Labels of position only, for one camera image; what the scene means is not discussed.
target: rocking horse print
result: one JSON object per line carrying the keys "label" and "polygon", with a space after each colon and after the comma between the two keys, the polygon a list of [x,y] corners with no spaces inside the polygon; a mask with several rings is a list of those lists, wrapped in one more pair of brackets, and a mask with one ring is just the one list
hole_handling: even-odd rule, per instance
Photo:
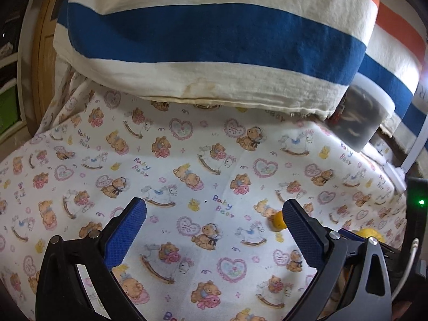
{"label": "rocking horse print", "polygon": [[140,257],[144,267],[165,284],[174,284],[177,275],[186,274],[194,266],[194,262],[183,257],[181,250],[170,241],[145,245]]}
{"label": "rocking horse print", "polygon": [[204,168],[216,175],[220,175],[222,169],[230,168],[236,162],[236,158],[225,153],[226,148],[217,143],[212,146],[199,147],[198,159]]}
{"label": "rocking horse print", "polygon": [[289,135],[283,135],[278,142],[281,144],[281,150],[293,156],[307,156],[309,154],[308,144],[312,143],[314,131],[307,129],[300,132],[296,138]]}
{"label": "rocking horse print", "polygon": [[16,215],[12,218],[12,232],[20,241],[27,242],[28,235],[33,231],[35,222],[36,220],[32,217],[27,217],[20,221],[19,216]]}
{"label": "rocking horse print", "polygon": [[160,189],[153,189],[151,186],[144,187],[141,192],[143,199],[147,203],[163,208],[175,206],[174,197],[177,196],[177,186],[175,184],[165,185]]}
{"label": "rocking horse print", "polygon": [[258,284],[257,290],[256,297],[264,305],[273,309],[282,309],[285,307],[284,283],[281,278],[272,275],[268,281]]}
{"label": "rocking horse print", "polygon": [[[131,118],[132,118],[129,123],[128,123],[128,121],[123,121],[123,124],[125,125],[125,128],[127,129],[127,131],[132,136],[136,137],[137,139],[142,139],[143,134],[141,133],[142,129],[141,129],[140,124],[143,124],[144,121],[146,120],[146,117],[144,117],[144,112],[141,111],[138,107],[136,107],[132,112],[128,112],[127,114],[125,114],[125,116],[127,116],[127,117],[131,116]],[[130,125],[131,122],[132,122],[132,126],[134,126],[136,129],[138,129],[138,133],[136,133],[133,130],[132,126]]]}
{"label": "rocking horse print", "polygon": [[376,198],[376,200],[375,200],[375,204],[376,205],[383,205],[383,204],[385,204],[386,202],[387,202],[387,199],[389,198],[389,196],[391,195],[391,193],[392,193],[392,191],[388,191],[388,192],[386,192],[386,194],[384,194],[384,195],[380,195],[380,196],[378,196],[377,198]]}
{"label": "rocking horse print", "polygon": [[260,221],[256,221],[250,226],[249,230],[239,227],[236,230],[235,235],[242,238],[241,244],[243,245],[260,246],[267,241],[267,239],[261,235],[264,231],[265,229],[263,228],[262,223]]}
{"label": "rocking horse print", "polygon": [[356,174],[351,175],[351,174],[347,174],[344,178],[343,178],[343,182],[342,184],[346,187],[358,187],[361,184],[361,180],[364,178],[365,176],[365,172],[366,170],[359,170]]}
{"label": "rocking horse print", "polygon": [[102,152],[99,155],[97,155],[95,158],[91,158],[87,156],[86,158],[82,159],[82,166],[84,166],[87,169],[102,169],[103,166],[101,165],[103,162],[107,161],[107,155],[108,152]]}
{"label": "rocking horse print", "polygon": [[63,196],[63,209],[72,220],[76,219],[79,213],[85,213],[93,208],[95,204],[89,200],[87,191],[75,191],[69,189]]}

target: yellow fruit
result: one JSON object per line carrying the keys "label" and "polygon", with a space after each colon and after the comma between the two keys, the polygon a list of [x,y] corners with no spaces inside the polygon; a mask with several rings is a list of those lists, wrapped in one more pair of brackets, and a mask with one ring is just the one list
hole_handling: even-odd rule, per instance
{"label": "yellow fruit", "polygon": [[282,211],[278,211],[276,214],[274,214],[272,218],[272,224],[273,227],[279,230],[287,228],[287,225],[285,224],[284,219],[282,218]]}
{"label": "yellow fruit", "polygon": [[376,229],[373,228],[363,228],[360,229],[358,232],[356,232],[357,235],[360,237],[368,238],[368,237],[375,237],[378,239],[381,243],[385,243],[385,239],[381,233],[379,233]]}

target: blue gripper pad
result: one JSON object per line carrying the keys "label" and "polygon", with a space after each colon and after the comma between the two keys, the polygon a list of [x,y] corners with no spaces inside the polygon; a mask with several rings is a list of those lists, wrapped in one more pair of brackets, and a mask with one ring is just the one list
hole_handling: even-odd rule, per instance
{"label": "blue gripper pad", "polygon": [[109,270],[122,263],[146,216],[146,203],[137,199],[132,210],[126,214],[106,244],[104,263]]}
{"label": "blue gripper pad", "polygon": [[284,203],[282,216],[307,264],[312,268],[321,270],[325,266],[324,247],[308,222],[316,221],[316,219],[310,218],[295,199],[287,200]]}
{"label": "blue gripper pad", "polygon": [[344,229],[344,228],[339,229],[337,232],[338,232],[342,237],[345,237],[345,238],[347,238],[347,239],[349,239],[349,240],[361,241],[361,242],[364,242],[364,241],[365,241],[365,238],[360,237],[359,235],[357,235],[357,234],[355,234],[355,233],[353,233],[353,232],[351,232],[351,231],[348,231],[348,230],[346,230],[346,229]]}

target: metal screw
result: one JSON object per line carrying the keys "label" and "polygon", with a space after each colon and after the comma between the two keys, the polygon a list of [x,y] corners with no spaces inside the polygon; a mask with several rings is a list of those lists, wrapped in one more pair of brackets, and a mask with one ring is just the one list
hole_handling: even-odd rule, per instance
{"label": "metal screw", "polygon": [[340,239],[340,234],[338,232],[336,232],[336,231],[331,231],[330,233],[328,233],[328,235],[333,240],[339,240]]}
{"label": "metal screw", "polygon": [[56,243],[58,243],[60,238],[61,238],[61,237],[60,237],[59,235],[55,235],[55,236],[53,236],[53,237],[51,238],[51,243],[52,243],[52,244],[56,244]]}
{"label": "metal screw", "polygon": [[372,245],[377,245],[379,241],[375,237],[369,237],[369,243]]}
{"label": "metal screw", "polygon": [[94,229],[94,230],[91,230],[89,232],[89,237],[91,239],[96,239],[96,238],[98,238],[100,236],[100,234],[101,234],[101,232],[98,229]]}

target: plastic container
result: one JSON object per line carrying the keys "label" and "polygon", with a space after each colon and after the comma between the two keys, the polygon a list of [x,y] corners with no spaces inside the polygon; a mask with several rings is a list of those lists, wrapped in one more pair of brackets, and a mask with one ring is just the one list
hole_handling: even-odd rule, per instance
{"label": "plastic container", "polygon": [[372,80],[357,73],[327,124],[345,144],[360,152],[394,110],[391,97]]}

